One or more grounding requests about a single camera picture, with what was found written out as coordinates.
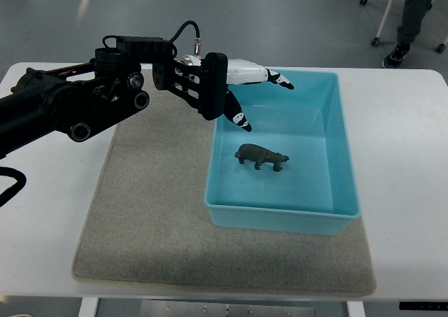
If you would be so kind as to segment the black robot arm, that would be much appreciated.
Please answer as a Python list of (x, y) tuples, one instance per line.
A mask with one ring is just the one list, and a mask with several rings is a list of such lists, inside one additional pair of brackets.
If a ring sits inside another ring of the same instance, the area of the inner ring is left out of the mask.
[(1, 156), (57, 131), (83, 142), (144, 110), (142, 64), (153, 83), (196, 109), (205, 120), (225, 110), (228, 58), (211, 52), (198, 65), (176, 61), (172, 39), (116, 36), (115, 46), (95, 50), (88, 63), (49, 71), (28, 68), (1, 98)]

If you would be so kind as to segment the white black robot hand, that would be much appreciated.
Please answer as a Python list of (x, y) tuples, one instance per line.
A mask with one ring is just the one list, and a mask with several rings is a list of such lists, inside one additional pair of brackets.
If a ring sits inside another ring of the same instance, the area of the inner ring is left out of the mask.
[(226, 94), (224, 116), (246, 132), (252, 130), (236, 96), (230, 90), (231, 85), (252, 85), (269, 82), (293, 90), (293, 84), (282, 74), (265, 66), (244, 59), (229, 59), (227, 63)]

